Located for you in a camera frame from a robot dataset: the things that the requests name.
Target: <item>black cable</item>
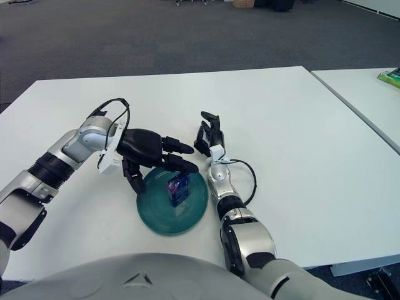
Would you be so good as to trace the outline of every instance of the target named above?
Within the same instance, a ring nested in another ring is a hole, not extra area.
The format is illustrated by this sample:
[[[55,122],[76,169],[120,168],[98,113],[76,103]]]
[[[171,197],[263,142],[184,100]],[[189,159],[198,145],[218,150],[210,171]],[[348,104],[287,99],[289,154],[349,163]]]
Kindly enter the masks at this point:
[[[249,168],[249,170],[252,174],[252,177],[254,179],[254,187],[252,189],[252,193],[251,193],[249,199],[247,199],[247,201],[243,203],[245,206],[247,206],[251,202],[251,200],[253,200],[253,197],[256,194],[256,189],[257,189],[256,173],[254,172],[253,168],[246,161],[241,161],[240,159],[231,159],[231,162],[222,162],[221,164],[236,164],[236,163],[245,164]]]
[[[107,134],[106,134],[106,141],[105,141],[105,143],[104,143],[104,150],[107,150],[108,137],[109,137],[110,130],[111,130],[112,126],[113,126],[113,125],[116,123],[116,121],[118,121],[118,119],[119,119],[120,117],[122,117],[125,113],[127,113],[127,117],[126,117],[126,123],[125,123],[124,131],[128,128],[128,124],[129,124],[129,121],[130,121],[130,119],[131,119],[131,110],[129,109],[129,103],[128,103],[124,98],[115,98],[115,99],[111,99],[111,100],[108,100],[108,101],[104,102],[102,105],[100,105],[98,108],[96,108],[96,109],[89,115],[89,117],[91,117],[91,116],[104,116],[107,112],[102,112],[101,110],[102,110],[103,108],[105,108],[108,104],[110,104],[110,103],[112,103],[112,102],[114,102],[114,101],[119,101],[119,102],[121,102],[122,105],[125,106],[125,110],[124,110],[124,112],[123,112],[122,114],[120,114],[120,115],[110,124],[110,126],[108,127],[108,129],[107,129]],[[97,168],[99,168],[99,165],[100,165],[101,161],[103,160],[103,157],[104,157],[104,155],[101,154],[101,155],[100,155],[100,158],[99,158],[99,161],[97,162]]]
[[[128,127],[128,122],[129,122],[129,118],[130,118],[129,107],[127,107],[127,108],[124,110],[124,112],[123,112],[122,114],[120,114],[120,115],[110,124],[110,126],[108,127],[107,134],[106,134],[106,142],[104,143],[104,150],[107,150],[108,136],[109,136],[109,134],[110,134],[110,129],[111,129],[111,127],[112,127],[112,126],[115,124],[115,122],[118,121],[118,119],[119,119],[120,117],[122,117],[126,112],[127,112],[127,118],[126,118],[127,120],[126,120],[126,124],[125,124],[124,131],[125,131],[126,128]]]
[[[225,150],[225,148],[223,148],[224,149],[224,154],[218,159],[219,161],[225,156],[225,154],[226,154],[226,150]]]

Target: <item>gray carpet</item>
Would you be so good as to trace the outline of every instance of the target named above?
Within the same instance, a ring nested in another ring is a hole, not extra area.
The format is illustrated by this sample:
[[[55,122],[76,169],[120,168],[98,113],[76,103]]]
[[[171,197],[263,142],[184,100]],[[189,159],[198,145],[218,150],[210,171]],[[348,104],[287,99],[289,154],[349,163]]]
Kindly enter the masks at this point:
[[[291,12],[216,0],[0,4],[0,110],[35,80],[302,65],[394,67],[400,23],[336,0]]]

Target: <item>robot forearm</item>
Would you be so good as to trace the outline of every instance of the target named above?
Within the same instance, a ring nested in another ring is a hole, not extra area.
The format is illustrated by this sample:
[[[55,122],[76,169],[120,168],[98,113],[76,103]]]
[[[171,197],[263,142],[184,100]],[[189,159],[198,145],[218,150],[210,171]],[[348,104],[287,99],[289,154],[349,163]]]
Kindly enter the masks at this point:
[[[67,132],[28,170],[23,170],[0,191],[0,276],[9,251],[25,246],[46,217],[49,203],[59,187],[95,151],[104,147],[112,121],[91,116],[79,129]],[[109,142],[113,140],[112,127]]]
[[[211,127],[202,122],[194,146],[200,153],[211,157],[207,180],[221,220],[220,235],[226,268],[272,299],[366,299],[334,289],[291,261],[276,259],[272,236],[242,202],[232,185],[228,168],[232,162],[226,157],[219,117],[208,112],[202,112],[201,115],[210,122]],[[203,139],[204,132],[210,146]],[[255,188],[254,177],[252,196]]]

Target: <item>small box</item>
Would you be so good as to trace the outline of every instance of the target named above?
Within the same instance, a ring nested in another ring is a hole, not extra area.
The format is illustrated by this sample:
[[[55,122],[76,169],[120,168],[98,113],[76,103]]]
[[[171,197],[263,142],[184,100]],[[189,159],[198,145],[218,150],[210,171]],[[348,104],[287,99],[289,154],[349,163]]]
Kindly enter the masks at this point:
[[[254,0],[233,0],[235,8],[253,8]]]
[[[177,207],[190,194],[190,174],[179,173],[167,182],[167,189],[171,205]]]

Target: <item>green plate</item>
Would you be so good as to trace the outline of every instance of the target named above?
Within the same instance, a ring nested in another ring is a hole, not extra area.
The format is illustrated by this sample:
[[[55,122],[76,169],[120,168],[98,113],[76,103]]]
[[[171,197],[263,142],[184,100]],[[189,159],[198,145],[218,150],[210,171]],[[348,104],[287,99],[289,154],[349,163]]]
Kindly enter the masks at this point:
[[[190,194],[177,207],[169,200],[167,181],[178,172],[153,169],[145,178],[146,192],[137,195],[136,204],[142,221],[153,231],[164,235],[184,233],[191,229],[207,208],[208,190],[199,173],[190,174]]]

